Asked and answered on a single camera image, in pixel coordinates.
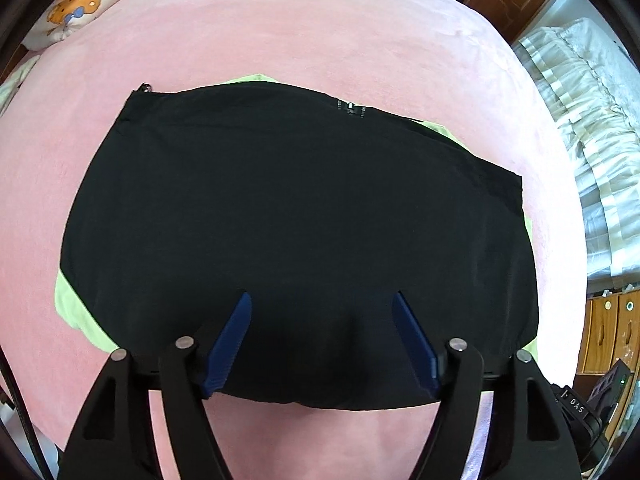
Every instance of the white wall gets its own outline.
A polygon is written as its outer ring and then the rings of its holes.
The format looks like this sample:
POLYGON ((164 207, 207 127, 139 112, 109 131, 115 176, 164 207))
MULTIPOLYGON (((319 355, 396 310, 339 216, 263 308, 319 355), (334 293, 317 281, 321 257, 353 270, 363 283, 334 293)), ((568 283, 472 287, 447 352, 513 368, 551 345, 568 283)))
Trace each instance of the white wall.
POLYGON ((527 25, 523 36, 536 27, 561 27, 578 18, 593 20, 613 41, 622 46, 616 33, 589 0, 549 0, 527 25))

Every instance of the bed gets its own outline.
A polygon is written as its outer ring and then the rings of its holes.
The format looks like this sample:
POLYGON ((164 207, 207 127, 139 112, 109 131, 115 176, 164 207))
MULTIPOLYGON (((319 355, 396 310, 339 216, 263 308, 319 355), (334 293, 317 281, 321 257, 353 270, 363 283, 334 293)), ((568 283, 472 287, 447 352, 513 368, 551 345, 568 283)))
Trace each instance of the bed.
POLYGON ((640 73, 588 18, 541 27, 514 51, 570 156, 588 251, 588 292, 640 282, 640 73))
MULTIPOLYGON (((46 48, 0 118, 0 340, 45 434, 64 448, 106 358, 56 315, 52 292, 69 208, 108 127, 143 82, 172 92, 254 73, 443 124, 523 176, 538 363, 549 381, 573 381, 586 287, 574 172, 536 86, 484 18, 453 0, 121 0, 46 48)), ((486 395, 469 479, 490 407, 486 395)), ((206 409, 235 478, 382 480, 408 478, 437 405, 340 412, 216 394, 206 409)), ((158 396, 152 410, 174 480, 158 396)))

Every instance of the black fabric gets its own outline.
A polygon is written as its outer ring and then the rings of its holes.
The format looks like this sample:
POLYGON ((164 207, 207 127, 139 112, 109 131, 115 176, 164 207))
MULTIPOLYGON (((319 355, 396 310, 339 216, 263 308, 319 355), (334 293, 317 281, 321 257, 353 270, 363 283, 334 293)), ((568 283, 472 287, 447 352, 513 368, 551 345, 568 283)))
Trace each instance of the black fabric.
POLYGON ((224 392, 370 410, 431 402, 391 319, 508 358, 536 335, 519 176, 409 119, 292 86, 133 92, 88 168, 61 269, 134 352, 254 298, 224 392))

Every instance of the orange bear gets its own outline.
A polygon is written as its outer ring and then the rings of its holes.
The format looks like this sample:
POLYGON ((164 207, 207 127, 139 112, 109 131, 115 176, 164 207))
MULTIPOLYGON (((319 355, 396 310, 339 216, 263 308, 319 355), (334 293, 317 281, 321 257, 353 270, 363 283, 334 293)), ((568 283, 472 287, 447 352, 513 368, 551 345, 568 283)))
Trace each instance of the orange bear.
POLYGON ((62 0, 58 3, 47 17, 47 21, 61 25, 65 25, 72 18, 82 18, 85 14, 93 14, 102 0, 62 0))

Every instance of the silver screw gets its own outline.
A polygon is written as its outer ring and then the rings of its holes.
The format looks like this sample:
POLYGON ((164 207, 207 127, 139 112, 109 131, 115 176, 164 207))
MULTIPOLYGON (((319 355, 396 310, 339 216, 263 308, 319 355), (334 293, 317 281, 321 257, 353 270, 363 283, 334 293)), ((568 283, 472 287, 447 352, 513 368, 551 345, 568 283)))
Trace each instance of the silver screw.
POLYGON ((526 350, 518 350, 516 352, 516 357, 518 358, 519 361, 522 361, 523 363, 530 363, 533 359, 533 356, 526 350))
POLYGON ((193 343, 194 343, 193 337, 191 337, 190 335, 184 335, 180 339, 178 339, 178 341, 175 342, 175 345, 180 350, 184 350, 187 348, 191 348, 193 346, 193 343))
POLYGON ((111 352, 112 361, 122 361, 127 356, 127 351, 124 348, 118 348, 111 352))
POLYGON ((464 339, 460 339, 459 337, 455 337, 453 339, 449 340, 449 346, 457 351, 457 352, 463 352, 466 350, 466 341, 464 339))

